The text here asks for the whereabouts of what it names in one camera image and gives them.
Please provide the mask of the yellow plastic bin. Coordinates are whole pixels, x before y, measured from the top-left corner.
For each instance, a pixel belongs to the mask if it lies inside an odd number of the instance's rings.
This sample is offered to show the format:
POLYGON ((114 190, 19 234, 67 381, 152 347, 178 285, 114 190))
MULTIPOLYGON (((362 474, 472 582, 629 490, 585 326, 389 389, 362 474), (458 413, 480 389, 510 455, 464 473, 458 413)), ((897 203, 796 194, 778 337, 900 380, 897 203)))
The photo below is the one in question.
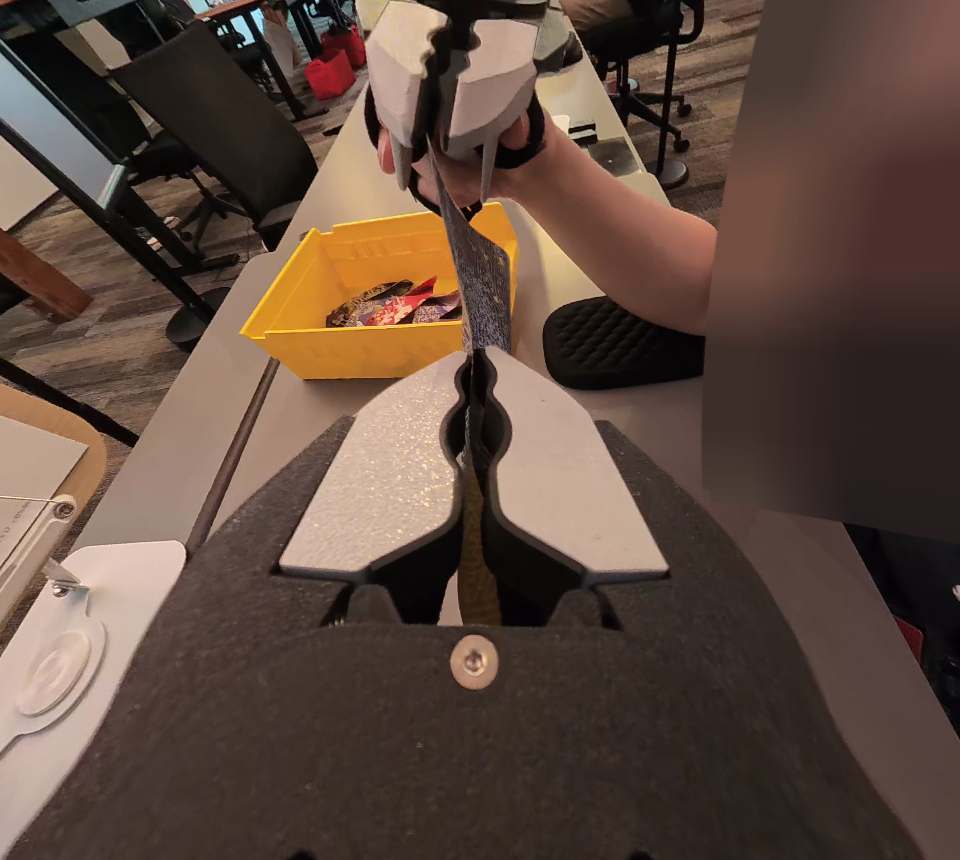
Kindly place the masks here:
POLYGON ((462 317, 428 325, 327 329, 327 316, 376 285, 436 278, 459 290, 440 217, 422 212, 310 230, 241 334, 298 377, 403 378, 460 351, 462 317))

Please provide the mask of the person's right hand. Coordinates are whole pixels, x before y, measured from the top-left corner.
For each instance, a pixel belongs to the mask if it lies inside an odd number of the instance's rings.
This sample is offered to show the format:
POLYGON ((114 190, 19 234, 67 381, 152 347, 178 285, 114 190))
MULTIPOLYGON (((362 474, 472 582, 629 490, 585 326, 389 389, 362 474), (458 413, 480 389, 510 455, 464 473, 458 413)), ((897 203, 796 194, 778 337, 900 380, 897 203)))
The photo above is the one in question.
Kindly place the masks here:
MULTIPOLYGON (((499 137, 499 144, 513 150, 527 146, 531 127, 526 113, 520 117, 499 137)), ((494 199, 509 198, 520 205, 534 202, 535 194, 546 191, 547 182, 563 170, 563 164, 572 155, 574 166, 583 158, 582 152, 570 136, 558 130, 552 119, 544 121, 544 136, 539 153, 525 165, 511 169, 494 169, 488 184, 487 193, 494 199)), ((397 169, 394 162, 391 137, 383 122, 378 118, 377 159, 380 170, 394 174, 397 169)), ((438 173, 451 199, 458 207, 472 205, 484 199, 481 196, 482 168, 451 160, 438 155, 436 165, 438 173)), ((418 189, 424 198, 439 205, 434 172, 426 157, 414 164, 413 170, 419 176, 418 189)))

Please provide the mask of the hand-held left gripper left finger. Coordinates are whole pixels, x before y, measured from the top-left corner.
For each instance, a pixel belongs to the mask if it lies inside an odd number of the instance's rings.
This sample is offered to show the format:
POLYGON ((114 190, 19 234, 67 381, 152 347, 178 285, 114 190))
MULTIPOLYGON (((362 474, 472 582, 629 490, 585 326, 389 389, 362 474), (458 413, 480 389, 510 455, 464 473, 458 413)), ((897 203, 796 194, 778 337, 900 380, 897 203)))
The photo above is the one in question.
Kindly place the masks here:
POLYGON ((454 353, 359 410, 278 560, 286 576, 384 587, 438 624, 462 554, 470 357, 454 353))

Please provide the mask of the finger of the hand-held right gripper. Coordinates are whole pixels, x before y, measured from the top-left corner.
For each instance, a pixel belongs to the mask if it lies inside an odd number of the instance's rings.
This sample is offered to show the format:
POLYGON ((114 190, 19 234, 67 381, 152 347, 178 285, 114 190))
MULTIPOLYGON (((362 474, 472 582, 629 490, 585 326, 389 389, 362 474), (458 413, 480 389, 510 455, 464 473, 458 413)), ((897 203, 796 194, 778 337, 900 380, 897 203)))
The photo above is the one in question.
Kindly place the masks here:
POLYGON ((418 2, 391 0, 366 41, 373 120, 414 153, 426 152, 435 127, 451 35, 447 14, 418 2))
POLYGON ((537 76, 538 28, 522 21, 485 19, 472 24, 466 51, 453 50, 440 81, 438 142, 453 160, 469 160, 524 112, 537 76))

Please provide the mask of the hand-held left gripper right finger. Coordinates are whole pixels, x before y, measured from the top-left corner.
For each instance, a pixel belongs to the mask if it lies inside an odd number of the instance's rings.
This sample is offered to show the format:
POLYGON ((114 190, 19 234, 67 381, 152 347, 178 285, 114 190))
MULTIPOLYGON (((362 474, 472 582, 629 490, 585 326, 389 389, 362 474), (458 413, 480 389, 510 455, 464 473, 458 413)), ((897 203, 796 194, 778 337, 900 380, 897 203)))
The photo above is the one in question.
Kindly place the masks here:
POLYGON ((570 592, 668 577, 590 414, 497 347, 477 351, 477 480, 504 626, 545 626, 570 592))

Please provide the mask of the white board on black stand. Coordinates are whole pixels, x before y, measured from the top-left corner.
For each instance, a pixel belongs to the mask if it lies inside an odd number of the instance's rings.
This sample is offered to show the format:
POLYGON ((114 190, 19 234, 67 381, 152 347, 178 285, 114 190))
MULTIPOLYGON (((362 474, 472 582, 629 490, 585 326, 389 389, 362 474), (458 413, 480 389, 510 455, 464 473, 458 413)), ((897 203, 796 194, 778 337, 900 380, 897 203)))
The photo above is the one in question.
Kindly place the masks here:
POLYGON ((230 287, 198 293, 185 277, 236 256, 210 261, 191 250, 135 192, 127 167, 5 44, 1 55, 2 137, 174 296, 166 338, 191 353, 230 287))

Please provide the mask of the black elbow rest pad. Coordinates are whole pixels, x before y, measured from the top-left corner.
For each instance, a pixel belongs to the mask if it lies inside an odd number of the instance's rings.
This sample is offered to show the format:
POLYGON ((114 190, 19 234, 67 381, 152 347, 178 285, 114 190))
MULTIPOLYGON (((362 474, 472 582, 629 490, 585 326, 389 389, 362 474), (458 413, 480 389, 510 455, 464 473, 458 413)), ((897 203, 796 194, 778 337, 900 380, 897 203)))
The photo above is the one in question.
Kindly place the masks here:
POLYGON ((573 390, 652 386, 704 372, 704 337, 650 323, 606 296, 552 312, 542 345, 549 375, 573 390))

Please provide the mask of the pile of patterned origami papers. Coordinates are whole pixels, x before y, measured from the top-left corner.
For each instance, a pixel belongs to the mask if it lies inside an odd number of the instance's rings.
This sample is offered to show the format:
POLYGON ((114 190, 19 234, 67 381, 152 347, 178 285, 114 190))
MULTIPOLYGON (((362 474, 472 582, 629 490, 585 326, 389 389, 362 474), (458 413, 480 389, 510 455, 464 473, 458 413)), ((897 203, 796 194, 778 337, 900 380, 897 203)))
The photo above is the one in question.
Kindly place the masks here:
POLYGON ((398 297, 414 287, 412 281, 397 280, 390 283, 376 285, 351 299, 343 302, 334 309, 325 320, 327 329, 362 328, 364 320, 373 311, 384 306, 387 301, 398 297))

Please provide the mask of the red bag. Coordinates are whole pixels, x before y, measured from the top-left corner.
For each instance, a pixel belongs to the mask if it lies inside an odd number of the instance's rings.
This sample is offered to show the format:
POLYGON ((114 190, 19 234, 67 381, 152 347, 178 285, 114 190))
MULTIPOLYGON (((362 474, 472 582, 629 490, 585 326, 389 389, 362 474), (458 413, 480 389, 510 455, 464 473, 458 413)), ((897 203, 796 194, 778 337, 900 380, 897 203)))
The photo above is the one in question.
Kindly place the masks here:
POLYGON ((323 33, 319 51, 302 72, 313 96, 339 98, 354 85, 356 72, 366 66, 364 38, 358 26, 323 33))

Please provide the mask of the person's right forearm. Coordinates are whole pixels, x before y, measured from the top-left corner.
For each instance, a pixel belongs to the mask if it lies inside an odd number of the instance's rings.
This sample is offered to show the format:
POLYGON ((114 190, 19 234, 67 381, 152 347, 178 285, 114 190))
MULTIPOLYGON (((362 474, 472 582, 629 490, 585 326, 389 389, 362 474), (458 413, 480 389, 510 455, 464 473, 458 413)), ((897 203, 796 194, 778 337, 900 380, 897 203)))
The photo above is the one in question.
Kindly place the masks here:
POLYGON ((610 299, 656 325, 706 334, 713 226, 630 189, 564 135, 507 177, 508 196, 610 299))

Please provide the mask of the instruction board on stand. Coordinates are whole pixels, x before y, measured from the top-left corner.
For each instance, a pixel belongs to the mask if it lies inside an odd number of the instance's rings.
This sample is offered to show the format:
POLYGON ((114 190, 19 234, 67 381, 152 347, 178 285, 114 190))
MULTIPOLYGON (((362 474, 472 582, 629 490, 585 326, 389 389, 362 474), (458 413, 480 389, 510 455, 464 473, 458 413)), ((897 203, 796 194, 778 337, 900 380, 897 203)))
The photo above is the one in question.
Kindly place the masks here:
POLYGON ((102 481, 106 447, 89 421, 2 385, 2 417, 88 446, 62 484, 54 522, 2 582, 2 626, 32 583, 43 587, 2 649, 2 858, 41 813, 99 729, 119 684, 185 564, 177 541, 53 554, 102 481))

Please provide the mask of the black pole round base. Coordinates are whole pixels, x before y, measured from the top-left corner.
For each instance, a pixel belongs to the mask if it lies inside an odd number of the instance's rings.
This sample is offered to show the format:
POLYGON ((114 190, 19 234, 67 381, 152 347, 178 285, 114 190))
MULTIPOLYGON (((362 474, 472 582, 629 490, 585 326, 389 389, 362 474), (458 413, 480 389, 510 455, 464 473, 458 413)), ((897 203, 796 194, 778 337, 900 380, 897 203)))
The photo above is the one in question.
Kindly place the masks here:
POLYGON ((688 181, 690 177, 690 171, 681 159, 667 157, 667 141, 671 136, 668 127, 670 126, 670 112, 673 105, 675 65, 679 45, 678 40, 683 22, 683 15, 680 12, 677 16, 677 27, 669 35, 668 40, 661 126, 659 128, 657 157, 654 167, 655 178, 665 192, 677 189, 688 181))

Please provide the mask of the black mesh office chair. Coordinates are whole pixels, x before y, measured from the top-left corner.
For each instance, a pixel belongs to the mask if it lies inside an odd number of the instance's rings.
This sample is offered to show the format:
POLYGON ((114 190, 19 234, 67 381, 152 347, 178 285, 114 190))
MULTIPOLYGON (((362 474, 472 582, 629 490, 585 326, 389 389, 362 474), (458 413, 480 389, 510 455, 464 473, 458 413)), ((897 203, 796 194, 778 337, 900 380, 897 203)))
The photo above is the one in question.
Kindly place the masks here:
POLYGON ((318 174, 317 161, 207 26, 192 23, 112 77, 161 128, 128 161, 137 179, 193 178, 202 170, 275 251, 318 174))

